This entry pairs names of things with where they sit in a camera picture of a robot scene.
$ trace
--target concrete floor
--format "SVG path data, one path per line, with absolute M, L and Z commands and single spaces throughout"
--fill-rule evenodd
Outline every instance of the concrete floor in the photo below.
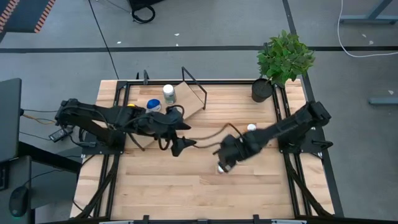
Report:
M 132 22 L 130 15 L 105 0 L 92 1 L 110 47 L 200 45 L 262 45 L 282 29 L 289 30 L 278 0 L 166 0 L 155 5 L 150 24 Z M 112 0 L 129 9 L 125 0 Z M 345 0 L 344 14 L 365 14 L 374 1 Z M 308 46 L 337 46 L 340 1 L 289 0 L 297 33 Z M 398 15 L 398 1 L 385 13 Z M 398 25 L 341 26 L 346 45 L 398 45 Z M 7 34 L 0 48 L 104 47 L 87 0 L 57 0 L 39 34 Z M 371 54 L 375 52 L 354 52 Z M 256 51 L 119 52 L 112 53 L 120 78 L 135 78 L 146 69 L 151 79 L 180 78 L 186 67 L 196 78 L 256 78 Z M 398 94 L 398 55 L 351 58 L 343 52 L 316 52 L 308 72 L 315 98 L 332 115 L 325 127 L 336 183 L 346 217 L 398 220 L 398 157 L 396 106 L 369 106 L 370 96 Z M 107 53 L 0 54 L 0 80 L 22 78 L 22 107 L 56 110 L 62 100 L 93 103 L 103 79 L 115 79 Z M 31 113 L 52 118 L 53 114 Z M 47 136 L 57 127 L 21 119 L 21 131 Z M 69 141 L 57 144 L 21 135 L 21 140 L 64 155 L 79 154 Z M 48 167 L 36 166 L 34 173 Z M 64 220 L 72 206 L 73 174 L 62 172 L 37 179 L 54 181 L 65 193 L 56 204 L 37 210 L 37 221 Z

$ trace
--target green leaves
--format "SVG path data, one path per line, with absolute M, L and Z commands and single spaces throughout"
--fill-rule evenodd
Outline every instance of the green leaves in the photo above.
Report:
M 260 74 L 266 75 L 271 83 L 281 85 L 288 79 L 294 81 L 297 75 L 307 74 L 308 68 L 315 61 L 313 52 L 299 42 L 299 37 L 284 30 L 282 37 L 271 37 L 268 46 L 258 53 Z
M 282 37 L 286 37 L 286 36 L 287 36 L 286 30 L 282 30 Z

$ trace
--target white cable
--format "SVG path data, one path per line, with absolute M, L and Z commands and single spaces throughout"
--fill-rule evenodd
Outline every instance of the white cable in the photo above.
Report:
M 343 13 L 343 0 L 341 0 L 341 10 L 340 10 L 340 15 L 338 16 L 338 21 L 337 21 L 337 37 L 338 37 L 338 42 L 340 43 L 341 48 L 346 52 L 351 57 L 356 57 L 356 58 L 363 58 L 363 57 L 373 57 L 373 56 L 388 56 L 388 55 L 395 55 L 398 54 L 398 52 L 393 52 L 393 53 L 388 53 L 388 54 L 373 54 L 373 55 L 352 55 L 348 53 L 348 51 L 343 47 L 343 44 L 341 43 L 340 40 L 340 19 L 341 19 L 341 14 Z

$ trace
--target black clamp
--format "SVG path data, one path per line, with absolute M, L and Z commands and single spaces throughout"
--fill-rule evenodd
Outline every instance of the black clamp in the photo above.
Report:
M 139 72 L 137 72 L 136 80 L 139 80 Z M 143 82 L 143 84 L 144 85 L 148 85 L 148 80 L 149 80 L 149 76 L 148 76 L 147 70 L 144 70 L 144 82 Z
M 207 219 L 198 220 L 198 224 L 208 224 L 208 223 L 209 223 L 209 220 L 207 220 Z
M 142 224 L 149 224 L 149 215 L 144 215 L 142 218 Z
M 255 214 L 253 215 L 253 224 L 260 224 L 260 216 Z

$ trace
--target wooden tabletop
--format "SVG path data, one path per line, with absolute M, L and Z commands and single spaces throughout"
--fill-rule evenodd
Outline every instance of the wooden tabletop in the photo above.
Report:
M 112 106 L 116 82 L 101 82 L 97 105 Z M 190 87 L 199 98 L 204 98 L 199 87 Z M 243 132 L 250 123 L 265 128 L 277 121 L 272 97 L 263 103 L 255 103 L 251 99 L 250 85 L 203 87 L 208 92 L 206 110 L 199 110 L 186 119 L 192 129 L 179 131 L 179 136 L 208 136 L 227 122 Z M 294 113 L 305 104 L 300 80 L 287 82 L 286 92 Z M 283 108 L 282 97 L 278 94 Z M 140 105 L 144 102 L 140 99 L 148 96 L 162 97 L 161 86 L 134 85 L 129 103 L 145 106 Z M 220 142 L 228 133 L 236 135 L 233 129 L 228 128 L 198 145 Z M 218 157 L 212 155 L 217 149 L 217 146 L 208 149 L 189 147 L 179 157 L 173 157 L 170 149 L 161 151 L 157 142 L 149 144 L 145 152 L 126 144 L 119 162 L 111 219 L 142 220 L 143 215 L 150 215 L 151 220 L 251 219 L 253 214 L 260 218 L 294 217 L 283 155 L 279 153 L 276 140 L 271 140 L 258 155 L 240 162 L 229 174 L 217 172 Z M 300 157 L 308 189 L 327 211 L 333 213 L 321 160 L 309 154 Z M 103 156 L 95 156 L 80 172 L 75 202 L 81 207 L 89 202 L 98 187 L 102 160 Z M 304 213 L 301 193 L 298 187 L 296 189 L 300 211 Z M 107 192 L 101 206 L 102 215 L 106 199 Z M 71 217 L 79 212 L 73 206 Z

